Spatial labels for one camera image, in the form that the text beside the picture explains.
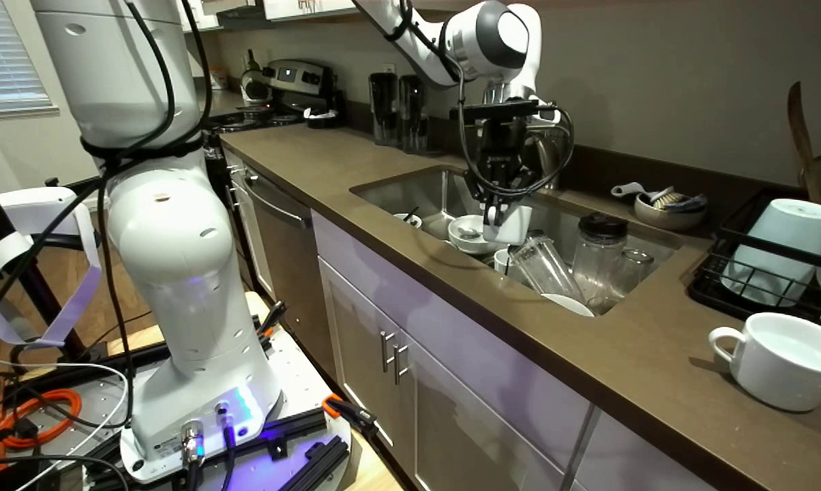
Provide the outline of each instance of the wall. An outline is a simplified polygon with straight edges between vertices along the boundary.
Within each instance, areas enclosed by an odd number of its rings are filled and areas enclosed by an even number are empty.
[[[576,121],[578,141],[615,152],[797,182],[784,92],[801,78],[821,152],[821,0],[541,0],[537,86]],[[368,101],[371,71],[409,65],[355,21],[297,21],[220,32],[220,62],[311,58]],[[432,97],[443,115],[450,97]]]
[[[46,178],[63,182],[94,174],[91,160],[79,148],[79,131],[59,91],[51,58],[44,47],[30,0],[4,0],[4,9],[30,52],[30,61],[56,110],[0,118],[0,151],[18,182],[40,185]]]

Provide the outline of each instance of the kettle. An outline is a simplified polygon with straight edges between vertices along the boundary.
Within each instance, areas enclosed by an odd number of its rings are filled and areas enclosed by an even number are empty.
[[[266,103],[266,77],[262,73],[262,65],[252,61],[250,50],[248,50],[248,65],[240,77],[240,95],[244,107]]]

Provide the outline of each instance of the white mug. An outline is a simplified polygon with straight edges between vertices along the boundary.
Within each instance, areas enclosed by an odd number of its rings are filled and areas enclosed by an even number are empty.
[[[735,350],[723,350],[723,339],[732,339]],[[742,333],[713,326],[709,344],[758,401],[788,411],[821,407],[821,325],[764,310],[747,317]]]
[[[771,198],[747,235],[821,253],[821,205],[805,198]],[[738,245],[732,262],[724,265],[719,283],[745,301],[788,307],[801,298],[810,279],[812,265],[807,262]]]

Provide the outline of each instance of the stainless steel sink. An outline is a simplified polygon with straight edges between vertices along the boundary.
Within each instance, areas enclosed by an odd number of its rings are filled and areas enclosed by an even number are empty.
[[[419,230],[446,241],[446,223],[456,216],[479,212],[479,205],[471,198],[464,174],[451,170],[423,170],[412,174],[400,174],[393,179],[379,179],[368,185],[352,189],[352,194],[364,202],[386,211],[386,212],[412,212],[419,219]],[[570,260],[578,243],[578,219],[591,212],[578,205],[562,202],[554,194],[533,194],[524,205],[532,206],[532,227],[554,241],[555,251]],[[645,275],[672,253],[675,243],[655,235],[652,230],[641,230],[636,223],[626,227],[625,251],[641,253],[649,260]]]

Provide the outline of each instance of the brown countertop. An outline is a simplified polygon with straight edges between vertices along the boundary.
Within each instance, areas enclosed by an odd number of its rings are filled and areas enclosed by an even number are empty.
[[[361,182],[451,167],[451,159],[417,159],[361,134],[304,126],[224,141],[711,486],[821,489],[821,408],[769,408],[713,367],[707,333],[735,320],[683,291],[704,260],[701,241],[681,241],[606,317],[581,320],[352,194]],[[570,191],[562,198],[625,216],[603,198]]]

